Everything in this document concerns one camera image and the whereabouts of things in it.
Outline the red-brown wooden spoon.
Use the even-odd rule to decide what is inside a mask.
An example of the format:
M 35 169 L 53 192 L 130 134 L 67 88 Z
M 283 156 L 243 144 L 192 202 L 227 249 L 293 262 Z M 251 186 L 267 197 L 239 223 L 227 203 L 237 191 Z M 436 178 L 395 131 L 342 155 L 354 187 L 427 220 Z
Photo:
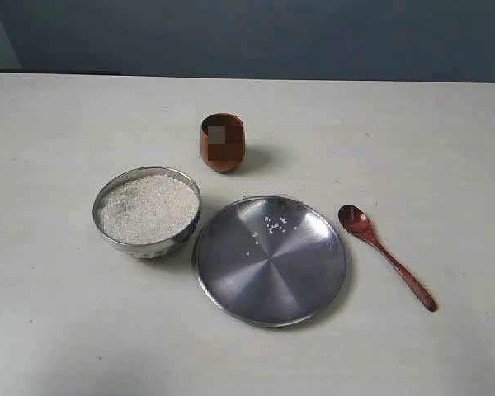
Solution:
M 369 217 L 361 209 L 354 205 L 343 205 L 338 211 L 338 219 L 341 226 L 349 234 L 368 243 L 384 255 L 393 269 L 428 311 L 434 313 L 438 310 L 438 304 L 428 290 L 403 264 L 397 261 L 384 248 L 375 234 L 373 224 Z

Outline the round steel plate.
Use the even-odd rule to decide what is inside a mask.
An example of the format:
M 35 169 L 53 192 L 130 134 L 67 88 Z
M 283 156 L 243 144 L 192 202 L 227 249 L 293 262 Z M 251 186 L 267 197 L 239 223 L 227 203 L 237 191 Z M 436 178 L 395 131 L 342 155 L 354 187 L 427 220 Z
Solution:
M 266 328 L 293 326 L 324 310 L 348 268 L 332 224 L 288 196 L 249 196 L 226 205 L 201 229 L 192 262 L 218 308 Z

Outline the steel bowl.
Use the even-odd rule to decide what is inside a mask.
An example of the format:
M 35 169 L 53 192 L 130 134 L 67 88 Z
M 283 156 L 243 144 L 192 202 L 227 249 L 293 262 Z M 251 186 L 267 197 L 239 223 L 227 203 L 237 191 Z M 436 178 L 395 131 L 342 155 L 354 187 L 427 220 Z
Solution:
M 116 241 L 108 237 L 104 233 L 104 231 L 101 230 L 101 224 L 99 219 L 97 218 L 97 210 L 101 208 L 101 198 L 103 198 L 111 189 L 125 182 L 132 181 L 140 177 L 157 175 L 157 174 L 166 174 L 168 176 L 174 177 L 186 183 L 196 193 L 199 199 L 199 209 L 197 211 L 195 218 L 193 218 L 190 224 L 186 226 L 180 233 L 176 234 L 171 238 L 168 238 L 166 240 L 157 243 L 150 243 L 144 245 L 127 244 Z M 197 186 L 196 182 L 184 172 L 172 167 L 164 167 L 164 166 L 138 167 L 136 169 L 132 169 L 127 172 L 124 172 L 119 176 L 113 178 L 100 189 L 93 203 L 92 219 L 93 219 L 93 223 L 95 224 L 95 227 L 98 230 L 98 233 L 114 249 L 127 253 L 136 258 L 152 259 L 155 257 L 164 256 L 176 250 L 177 248 L 179 248 L 181 245 L 183 245 L 185 242 L 189 240 L 191 235 L 195 232 L 196 225 L 198 224 L 198 221 L 200 219 L 201 206 L 202 204 L 201 204 L 200 189 Z

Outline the brown wooden cup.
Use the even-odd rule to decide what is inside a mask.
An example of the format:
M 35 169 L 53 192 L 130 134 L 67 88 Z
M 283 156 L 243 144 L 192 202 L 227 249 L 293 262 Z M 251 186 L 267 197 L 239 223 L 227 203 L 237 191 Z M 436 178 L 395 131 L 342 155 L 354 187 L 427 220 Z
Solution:
M 229 113 L 215 113 L 203 119 L 200 127 L 200 155 L 216 172 L 238 168 L 246 153 L 244 125 Z

